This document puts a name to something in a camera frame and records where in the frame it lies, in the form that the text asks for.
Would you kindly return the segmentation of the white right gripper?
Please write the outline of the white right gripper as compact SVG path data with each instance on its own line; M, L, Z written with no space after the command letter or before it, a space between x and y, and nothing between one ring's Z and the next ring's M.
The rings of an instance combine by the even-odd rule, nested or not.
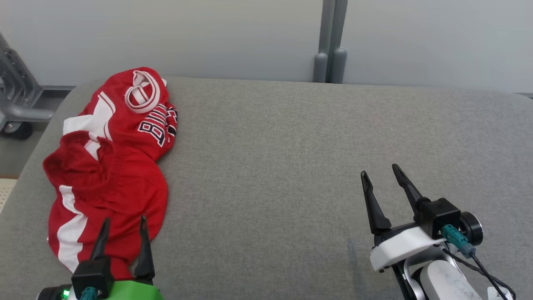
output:
M420 205L428 203L429 199L419 192L398 164L392 164L392 170L411 205L413 220L419 221ZM386 267L419 254L432 245L445 241L442 236L433 239L415 222L391 228L391 222L384 216L374 195L374 186L365 171L361 172L361 184L369 227L375 237L375 246L370 255L374 271L384 270Z

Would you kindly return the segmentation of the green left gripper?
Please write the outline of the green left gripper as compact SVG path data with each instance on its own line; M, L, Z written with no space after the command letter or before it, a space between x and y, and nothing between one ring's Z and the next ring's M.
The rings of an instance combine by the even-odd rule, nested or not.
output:
M92 249L90 260L105 258L105 246L109 238L110 217L105 218ZM141 216L139 225L141 245L137 266L134 270L136 280L153 280L155 277L154 259L149 237L148 220ZM109 300L163 300L161 292L154 285L132 280L116 281L109 294Z

